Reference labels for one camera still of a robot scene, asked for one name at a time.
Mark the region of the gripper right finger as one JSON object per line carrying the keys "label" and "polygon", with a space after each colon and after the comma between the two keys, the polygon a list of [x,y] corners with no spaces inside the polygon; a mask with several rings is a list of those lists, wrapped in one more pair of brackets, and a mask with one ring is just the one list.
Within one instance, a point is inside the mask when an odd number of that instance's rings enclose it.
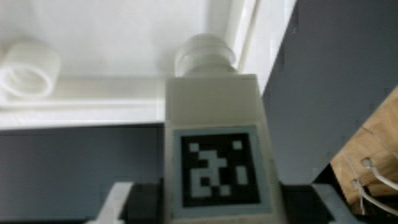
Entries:
{"label": "gripper right finger", "polygon": [[282,203],[288,224],[366,224],[328,184],[284,185]]}

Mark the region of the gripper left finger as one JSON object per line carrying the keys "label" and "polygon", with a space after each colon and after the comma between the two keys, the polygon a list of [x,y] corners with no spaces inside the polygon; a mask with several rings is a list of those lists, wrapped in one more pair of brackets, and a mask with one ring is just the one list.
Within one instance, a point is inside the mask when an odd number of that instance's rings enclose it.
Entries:
{"label": "gripper left finger", "polygon": [[160,185],[115,182],[97,216],[83,224],[161,224]]}

